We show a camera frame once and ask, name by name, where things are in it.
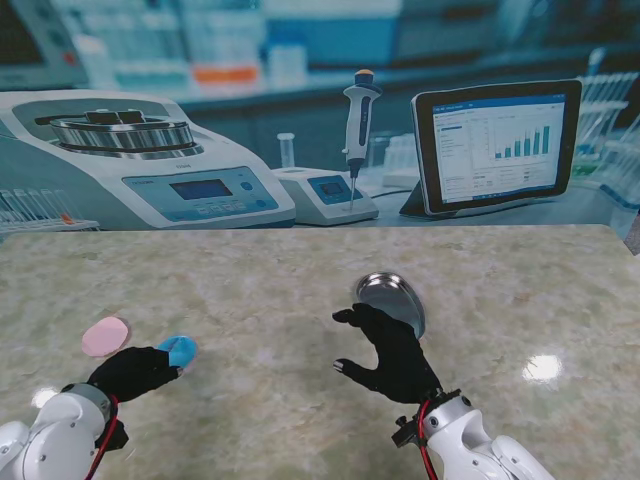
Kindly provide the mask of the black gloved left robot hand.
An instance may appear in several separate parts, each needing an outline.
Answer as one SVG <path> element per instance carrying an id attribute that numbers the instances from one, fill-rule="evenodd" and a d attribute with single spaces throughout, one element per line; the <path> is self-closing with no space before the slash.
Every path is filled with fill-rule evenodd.
<path id="1" fill-rule="evenodd" d="M 87 383 L 123 403 L 162 387 L 180 373 L 179 367 L 170 365 L 168 352 L 154 347 L 129 347 L 107 359 Z"/>

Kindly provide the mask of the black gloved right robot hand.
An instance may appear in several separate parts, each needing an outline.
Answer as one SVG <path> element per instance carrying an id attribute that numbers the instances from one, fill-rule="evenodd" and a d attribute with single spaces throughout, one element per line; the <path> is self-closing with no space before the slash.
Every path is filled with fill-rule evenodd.
<path id="1" fill-rule="evenodd" d="M 401 404 L 421 404 L 442 389 L 409 324 L 364 303 L 335 312 L 332 318 L 361 330 L 378 358 L 374 369 L 346 358 L 336 359 L 333 368 L 342 375 Z"/>

